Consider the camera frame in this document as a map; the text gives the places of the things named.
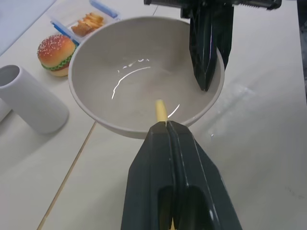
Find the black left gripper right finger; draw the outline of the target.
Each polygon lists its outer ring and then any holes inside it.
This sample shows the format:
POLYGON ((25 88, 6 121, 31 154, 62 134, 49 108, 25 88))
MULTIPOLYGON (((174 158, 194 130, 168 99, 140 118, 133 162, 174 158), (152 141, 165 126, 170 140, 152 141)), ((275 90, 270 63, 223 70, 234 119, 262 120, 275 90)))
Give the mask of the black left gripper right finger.
POLYGON ((171 138, 176 230, 242 230, 217 166, 190 130, 168 121, 171 138))

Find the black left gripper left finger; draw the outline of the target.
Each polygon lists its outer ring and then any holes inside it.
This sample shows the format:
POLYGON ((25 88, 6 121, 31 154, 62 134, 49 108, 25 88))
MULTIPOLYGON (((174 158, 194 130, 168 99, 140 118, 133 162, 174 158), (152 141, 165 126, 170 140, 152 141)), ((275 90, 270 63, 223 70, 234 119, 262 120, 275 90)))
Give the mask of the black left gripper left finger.
POLYGON ((120 230, 178 229, 175 121, 150 127, 129 168, 120 230))

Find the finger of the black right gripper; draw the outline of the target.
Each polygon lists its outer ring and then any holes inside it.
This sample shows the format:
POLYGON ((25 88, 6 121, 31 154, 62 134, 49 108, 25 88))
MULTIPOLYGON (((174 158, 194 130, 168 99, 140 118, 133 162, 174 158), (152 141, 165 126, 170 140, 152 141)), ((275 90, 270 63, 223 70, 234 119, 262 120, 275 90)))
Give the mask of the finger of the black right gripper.
POLYGON ((212 0, 213 11, 213 58, 210 68, 213 70, 217 61, 216 50, 219 49, 224 68, 227 67, 231 47, 234 7, 222 0, 212 0))
POLYGON ((192 7, 189 51, 194 76, 202 91, 208 91, 217 61, 214 41, 213 6, 199 1, 192 7))

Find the white cylindrical cup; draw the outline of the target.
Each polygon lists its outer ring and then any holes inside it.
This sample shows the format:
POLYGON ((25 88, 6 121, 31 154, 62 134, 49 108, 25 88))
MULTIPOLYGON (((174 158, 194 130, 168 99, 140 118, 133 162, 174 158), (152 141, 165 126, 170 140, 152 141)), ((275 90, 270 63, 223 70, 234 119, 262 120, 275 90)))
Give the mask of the white cylindrical cup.
POLYGON ((0 99, 41 134, 56 132, 69 118, 67 106, 17 65, 0 68, 0 99))

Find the large grey bowl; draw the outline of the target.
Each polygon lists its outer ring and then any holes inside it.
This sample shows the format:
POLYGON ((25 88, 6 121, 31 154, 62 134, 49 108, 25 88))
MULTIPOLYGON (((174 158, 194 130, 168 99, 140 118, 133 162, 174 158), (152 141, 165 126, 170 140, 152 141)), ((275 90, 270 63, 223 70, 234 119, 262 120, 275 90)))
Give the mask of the large grey bowl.
POLYGON ((189 24, 143 16, 106 25, 84 39, 69 66, 76 103, 108 130, 145 138, 156 123, 155 102, 164 101, 170 120, 186 126, 217 101, 224 84, 224 63, 217 57, 207 91, 194 76, 189 24))

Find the toy french fries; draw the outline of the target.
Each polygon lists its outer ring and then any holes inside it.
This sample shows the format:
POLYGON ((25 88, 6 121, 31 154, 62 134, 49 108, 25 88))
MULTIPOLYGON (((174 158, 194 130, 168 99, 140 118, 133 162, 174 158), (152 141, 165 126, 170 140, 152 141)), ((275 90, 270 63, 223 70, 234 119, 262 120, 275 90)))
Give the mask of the toy french fries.
POLYGON ((81 20, 77 21, 76 25, 71 27, 71 30, 80 37, 85 37, 86 35, 92 33, 96 29, 104 25, 104 18, 93 12, 88 13, 81 20))

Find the toy hamburger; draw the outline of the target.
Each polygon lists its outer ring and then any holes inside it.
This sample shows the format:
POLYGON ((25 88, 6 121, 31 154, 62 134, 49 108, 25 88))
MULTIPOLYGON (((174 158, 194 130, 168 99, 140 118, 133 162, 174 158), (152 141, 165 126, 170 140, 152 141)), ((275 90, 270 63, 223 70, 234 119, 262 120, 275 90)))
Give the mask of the toy hamburger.
POLYGON ((37 49, 41 66, 56 77, 68 76, 69 64, 77 45, 69 37, 56 34, 45 38, 37 49))

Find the clear container with blue clips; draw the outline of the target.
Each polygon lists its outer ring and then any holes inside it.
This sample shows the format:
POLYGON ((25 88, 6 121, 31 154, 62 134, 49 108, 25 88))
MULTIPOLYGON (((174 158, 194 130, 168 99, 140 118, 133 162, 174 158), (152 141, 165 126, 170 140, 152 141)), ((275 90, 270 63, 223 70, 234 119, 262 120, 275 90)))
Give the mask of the clear container with blue clips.
POLYGON ((68 36, 73 42, 79 44, 98 29, 85 37, 80 37, 71 30, 71 27, 91 12, 104 18, 103 26, 119 20, 119 13, 100 0, 64 0, 64 2, 48 10, 47 14, 50 17, 51 24, 61 34, 68 36))

